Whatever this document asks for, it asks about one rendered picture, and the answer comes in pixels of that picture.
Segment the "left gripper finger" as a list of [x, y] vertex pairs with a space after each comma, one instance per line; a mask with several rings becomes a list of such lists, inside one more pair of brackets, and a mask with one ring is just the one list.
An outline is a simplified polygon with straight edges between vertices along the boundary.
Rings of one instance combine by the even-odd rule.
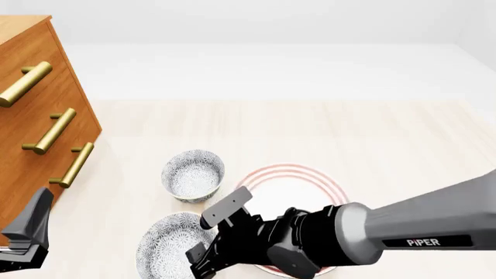
[[32, 241], [32, 235], [30, 232], [30, 217], [33, 206], [38, 200], [51, 202], [52, 204], [53, 194], [48, 188], [40, 188], [37, 190], [21, 213], [19, 213], [19, 215], [17, 215], [17, 217], [2, 230], [2, 235], [6, 236], [9, 241]]
[[45, 250], [49, 249], [48, 222], [51, 202], [38, 200], [35, 202], [30, 217], [32, 243], [37, 243]]

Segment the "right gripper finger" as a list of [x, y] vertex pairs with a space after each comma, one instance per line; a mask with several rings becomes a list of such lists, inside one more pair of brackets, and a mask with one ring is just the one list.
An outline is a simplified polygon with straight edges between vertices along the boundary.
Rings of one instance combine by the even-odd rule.
[[212, 279], [217, 271], [221, 271], [233, 264], [224, 260], [200, 260], [191, 265], [191, 272], [195, 279]]
[[208, 250], [205, 248], [204, 243], [197, 243], [190, 250], [187, 250], [185, 255], [190, 264], [198, 264], [205, 262], [208, 256]]

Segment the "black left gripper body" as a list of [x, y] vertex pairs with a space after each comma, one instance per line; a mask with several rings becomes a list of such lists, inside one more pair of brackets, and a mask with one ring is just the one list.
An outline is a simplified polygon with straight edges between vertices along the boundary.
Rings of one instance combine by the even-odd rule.
[[48, 241], [9, 241], [0, 246], [0, 272], [40, 269], [48, 254]]

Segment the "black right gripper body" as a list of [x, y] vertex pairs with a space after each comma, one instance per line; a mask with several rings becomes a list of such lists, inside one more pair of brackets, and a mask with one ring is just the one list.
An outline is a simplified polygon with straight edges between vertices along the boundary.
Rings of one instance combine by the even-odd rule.
[[260, 215], [251, 215], [241, 208], [218, 224], [218, 234], [207, 250], [207, 260], [217, 267], [269, 265], [270, 235], [270, 221], [265, 222]]

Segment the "patterned black and white bowl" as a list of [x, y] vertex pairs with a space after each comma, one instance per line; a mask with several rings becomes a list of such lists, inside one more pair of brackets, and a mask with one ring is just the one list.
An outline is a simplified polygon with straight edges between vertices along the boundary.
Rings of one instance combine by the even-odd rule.
[[161, 183], [180, 202], [210, 199], [225, 176], [221, 158], [208, 150], [187, 150], [172, 157], [161, 171]]
[[204, 230], [200, 215], [178, 212], [152, 225], [139, 242], [136, 269], [141, 279], [195, 279], [186, 257], [198, 243], [209, 247], [216, 230]]

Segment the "white plate with red rings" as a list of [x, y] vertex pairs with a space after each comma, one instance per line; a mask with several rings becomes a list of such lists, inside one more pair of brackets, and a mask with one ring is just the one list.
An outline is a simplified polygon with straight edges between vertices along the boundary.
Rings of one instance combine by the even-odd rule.
[[245, 208], [265, 221], [274, 220], [291, 207], [307, 212], [349, 202], [345, 191], [330, 175], [301, 164], [271, 164], [246, 175], [236, 188], [253, 196]]

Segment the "wooden drawer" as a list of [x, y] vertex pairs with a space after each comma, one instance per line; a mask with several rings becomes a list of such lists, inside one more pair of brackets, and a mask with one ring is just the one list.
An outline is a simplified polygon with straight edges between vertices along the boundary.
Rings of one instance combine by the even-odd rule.
[[10, 108], [0, 107], [0, 147], [34, 143], [51, 125], [50, 113], [63, 112], [58, 105], [60, 83], [71, 82], [64, 58], [46, 23], [0, 45], [0, 93], [19, 80], [22, 67], [48, 62], [52, 71]]
[[[75, 111], [77, 111], [78, 109], [87, 109], [90, 112], [86, 102], [81, 97], [81, 93], [78, 90], [78, 87], [74, 81], [72, 80], [71, 82], [65, 81], [63, 83], [60, 83], [58, 86], [56, 86], [56, 88], [61, 90], [61, 96], [57, 104], [61, 106], [66, 106], [67, 108], [65, 109], [65, 111], [68, 108], [72, 108], [75, 109]], [[7, 222], [6, 224], [0, 222], [0, 229], [3, 229], [8, 224], [9, 222]]]
[[44, 155], [23, 150], [23, 143], [36, 143], [56, 120], [48, 112], [31, 115], [14, 126], [0, 127], [0, 222], [11, 222], [39, 188], [46, 187], [58, 199], [65, 188], [49, 183], [62, 178], [78, 155], [71, 148], [94, 142], [101, 130], [91, 113], [77, 115]]

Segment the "wooden cabinet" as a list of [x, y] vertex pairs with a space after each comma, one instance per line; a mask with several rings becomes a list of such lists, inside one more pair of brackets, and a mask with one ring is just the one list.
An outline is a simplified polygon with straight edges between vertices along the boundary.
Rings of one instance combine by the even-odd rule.
[[50, 17], [0, 15], [0, 246], [35, 192], [74, 184], [101, 131]]

